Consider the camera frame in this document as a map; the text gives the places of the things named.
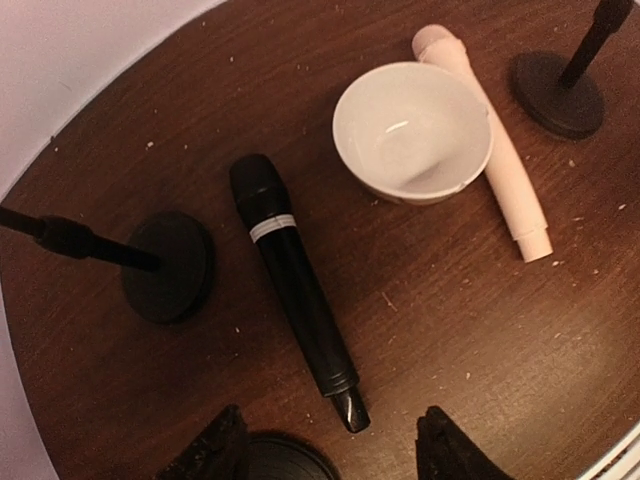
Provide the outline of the black microphone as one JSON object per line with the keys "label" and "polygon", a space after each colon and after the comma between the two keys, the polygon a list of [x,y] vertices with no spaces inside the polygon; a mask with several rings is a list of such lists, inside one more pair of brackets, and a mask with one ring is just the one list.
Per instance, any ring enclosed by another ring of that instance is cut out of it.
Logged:
{"label": "black microphone", "polygon": [[237,211],[320,393],[332,401],[349,432],[363,431],[370,418],[359,375],[304,248],[284,181],[263,154],[236,160],[229,175]]}

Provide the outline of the black microphone stand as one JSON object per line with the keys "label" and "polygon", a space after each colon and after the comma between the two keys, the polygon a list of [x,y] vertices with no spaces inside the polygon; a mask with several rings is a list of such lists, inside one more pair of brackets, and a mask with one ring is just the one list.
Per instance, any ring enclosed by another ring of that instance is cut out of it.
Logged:
{"label": "black microphone stand", "polygon": [[523,52],[511,61],[510,86],[523,110],[549,132],[572,140],[595,134],[603,124],[604,96],[587,73],[634,2],[601,1],[590,28],[571,58],[551,51]]}
{"label": "black microphone stand", "polygon": [[33,217],[6,207],[1,209],[1,226],[32,237],[52,253],[120,266],[128,304],[154,324],[187,320],[211,292],[213,239],[201,222],[183,212],[165,211],[148,217],[127,244],[102,237],[71,219]]}
{"label": "black microphone stand", "polygon": [[339,480],[333,463],[316,447],[281,432],[250,436],[245,479]]}

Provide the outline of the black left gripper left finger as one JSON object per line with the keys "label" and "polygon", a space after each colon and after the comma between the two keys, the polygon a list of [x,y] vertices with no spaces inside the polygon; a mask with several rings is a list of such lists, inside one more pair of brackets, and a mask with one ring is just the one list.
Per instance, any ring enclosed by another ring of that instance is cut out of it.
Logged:
{"label": "black left gripper left finger", "polygon": [[155,479],[247,479],[248,427],[227,405]]}

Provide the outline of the black front microphone stand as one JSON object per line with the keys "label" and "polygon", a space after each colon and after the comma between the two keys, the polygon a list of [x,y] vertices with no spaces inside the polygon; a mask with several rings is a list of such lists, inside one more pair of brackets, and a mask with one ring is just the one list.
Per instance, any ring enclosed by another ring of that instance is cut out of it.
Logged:
{"label": "black front microphone stand", "polygon": [[33,217],[6,207],[1,209],[1,226],[32,237],[52,253],[120,266],[128,304],[154,324],[187,320],[211,292],[213,239],[201,222],[183,212],[165,211],[148,217],[127,244],[102,237],[71,219]]}

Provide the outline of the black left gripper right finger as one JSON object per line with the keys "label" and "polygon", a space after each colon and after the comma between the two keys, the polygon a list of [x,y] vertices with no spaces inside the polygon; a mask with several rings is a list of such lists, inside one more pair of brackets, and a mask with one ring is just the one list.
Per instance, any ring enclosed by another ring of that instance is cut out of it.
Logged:
{"label": "black left gripper right finger", "polygon": [[439,406],[418,418],[415,445],[419,479],[512,480]]}

